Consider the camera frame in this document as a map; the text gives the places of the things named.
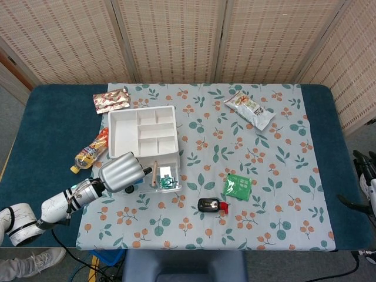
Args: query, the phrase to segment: woven folding screen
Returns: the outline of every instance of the woven folding screen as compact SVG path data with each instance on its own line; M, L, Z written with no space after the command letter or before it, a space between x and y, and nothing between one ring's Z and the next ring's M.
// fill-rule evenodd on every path
M221 32L217 29L218 17L225 1L118 3L140 81L210 81L213 60L217 60L216 38Z
M104 1L0 1L0 36L42 83L130 82Z
M234 0L217 81L291 83L340 2Z
M376 116L376 1L352 1L301 83L328 86L349 134Z

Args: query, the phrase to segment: white snack package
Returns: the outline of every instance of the white snack package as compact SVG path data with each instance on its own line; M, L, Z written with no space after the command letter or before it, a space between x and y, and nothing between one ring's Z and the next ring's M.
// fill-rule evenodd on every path
M265 110L265 108L240 91L229 100L225 100L224 104L235 110L239 116L260 130L264 130L270 120L276 115Z

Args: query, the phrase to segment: white plastic organizer tray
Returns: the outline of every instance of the white plastic organizer tray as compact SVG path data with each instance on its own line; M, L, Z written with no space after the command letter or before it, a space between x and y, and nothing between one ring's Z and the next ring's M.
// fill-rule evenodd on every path
M173 106L109 112L109 155L132 151L136 157L178 152Z

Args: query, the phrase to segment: sneaker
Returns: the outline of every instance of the sneaker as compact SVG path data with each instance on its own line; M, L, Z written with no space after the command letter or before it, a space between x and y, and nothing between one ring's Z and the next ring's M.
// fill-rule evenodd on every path
M31 277L37 275L41 271L51 266L55 266L60 263L66 254L66 250L63 248L50 248L37 256L32 255L29 260L34 262L34 271L24 277Z

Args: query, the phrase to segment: black and red object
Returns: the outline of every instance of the black and red object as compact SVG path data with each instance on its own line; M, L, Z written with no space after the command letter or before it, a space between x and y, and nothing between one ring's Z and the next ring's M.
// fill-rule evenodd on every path
M197 205L199 211L206 213L215 213L219 210L224 210L224 213L229 213L229 204L225 202L220 202L216 198L201 198Z

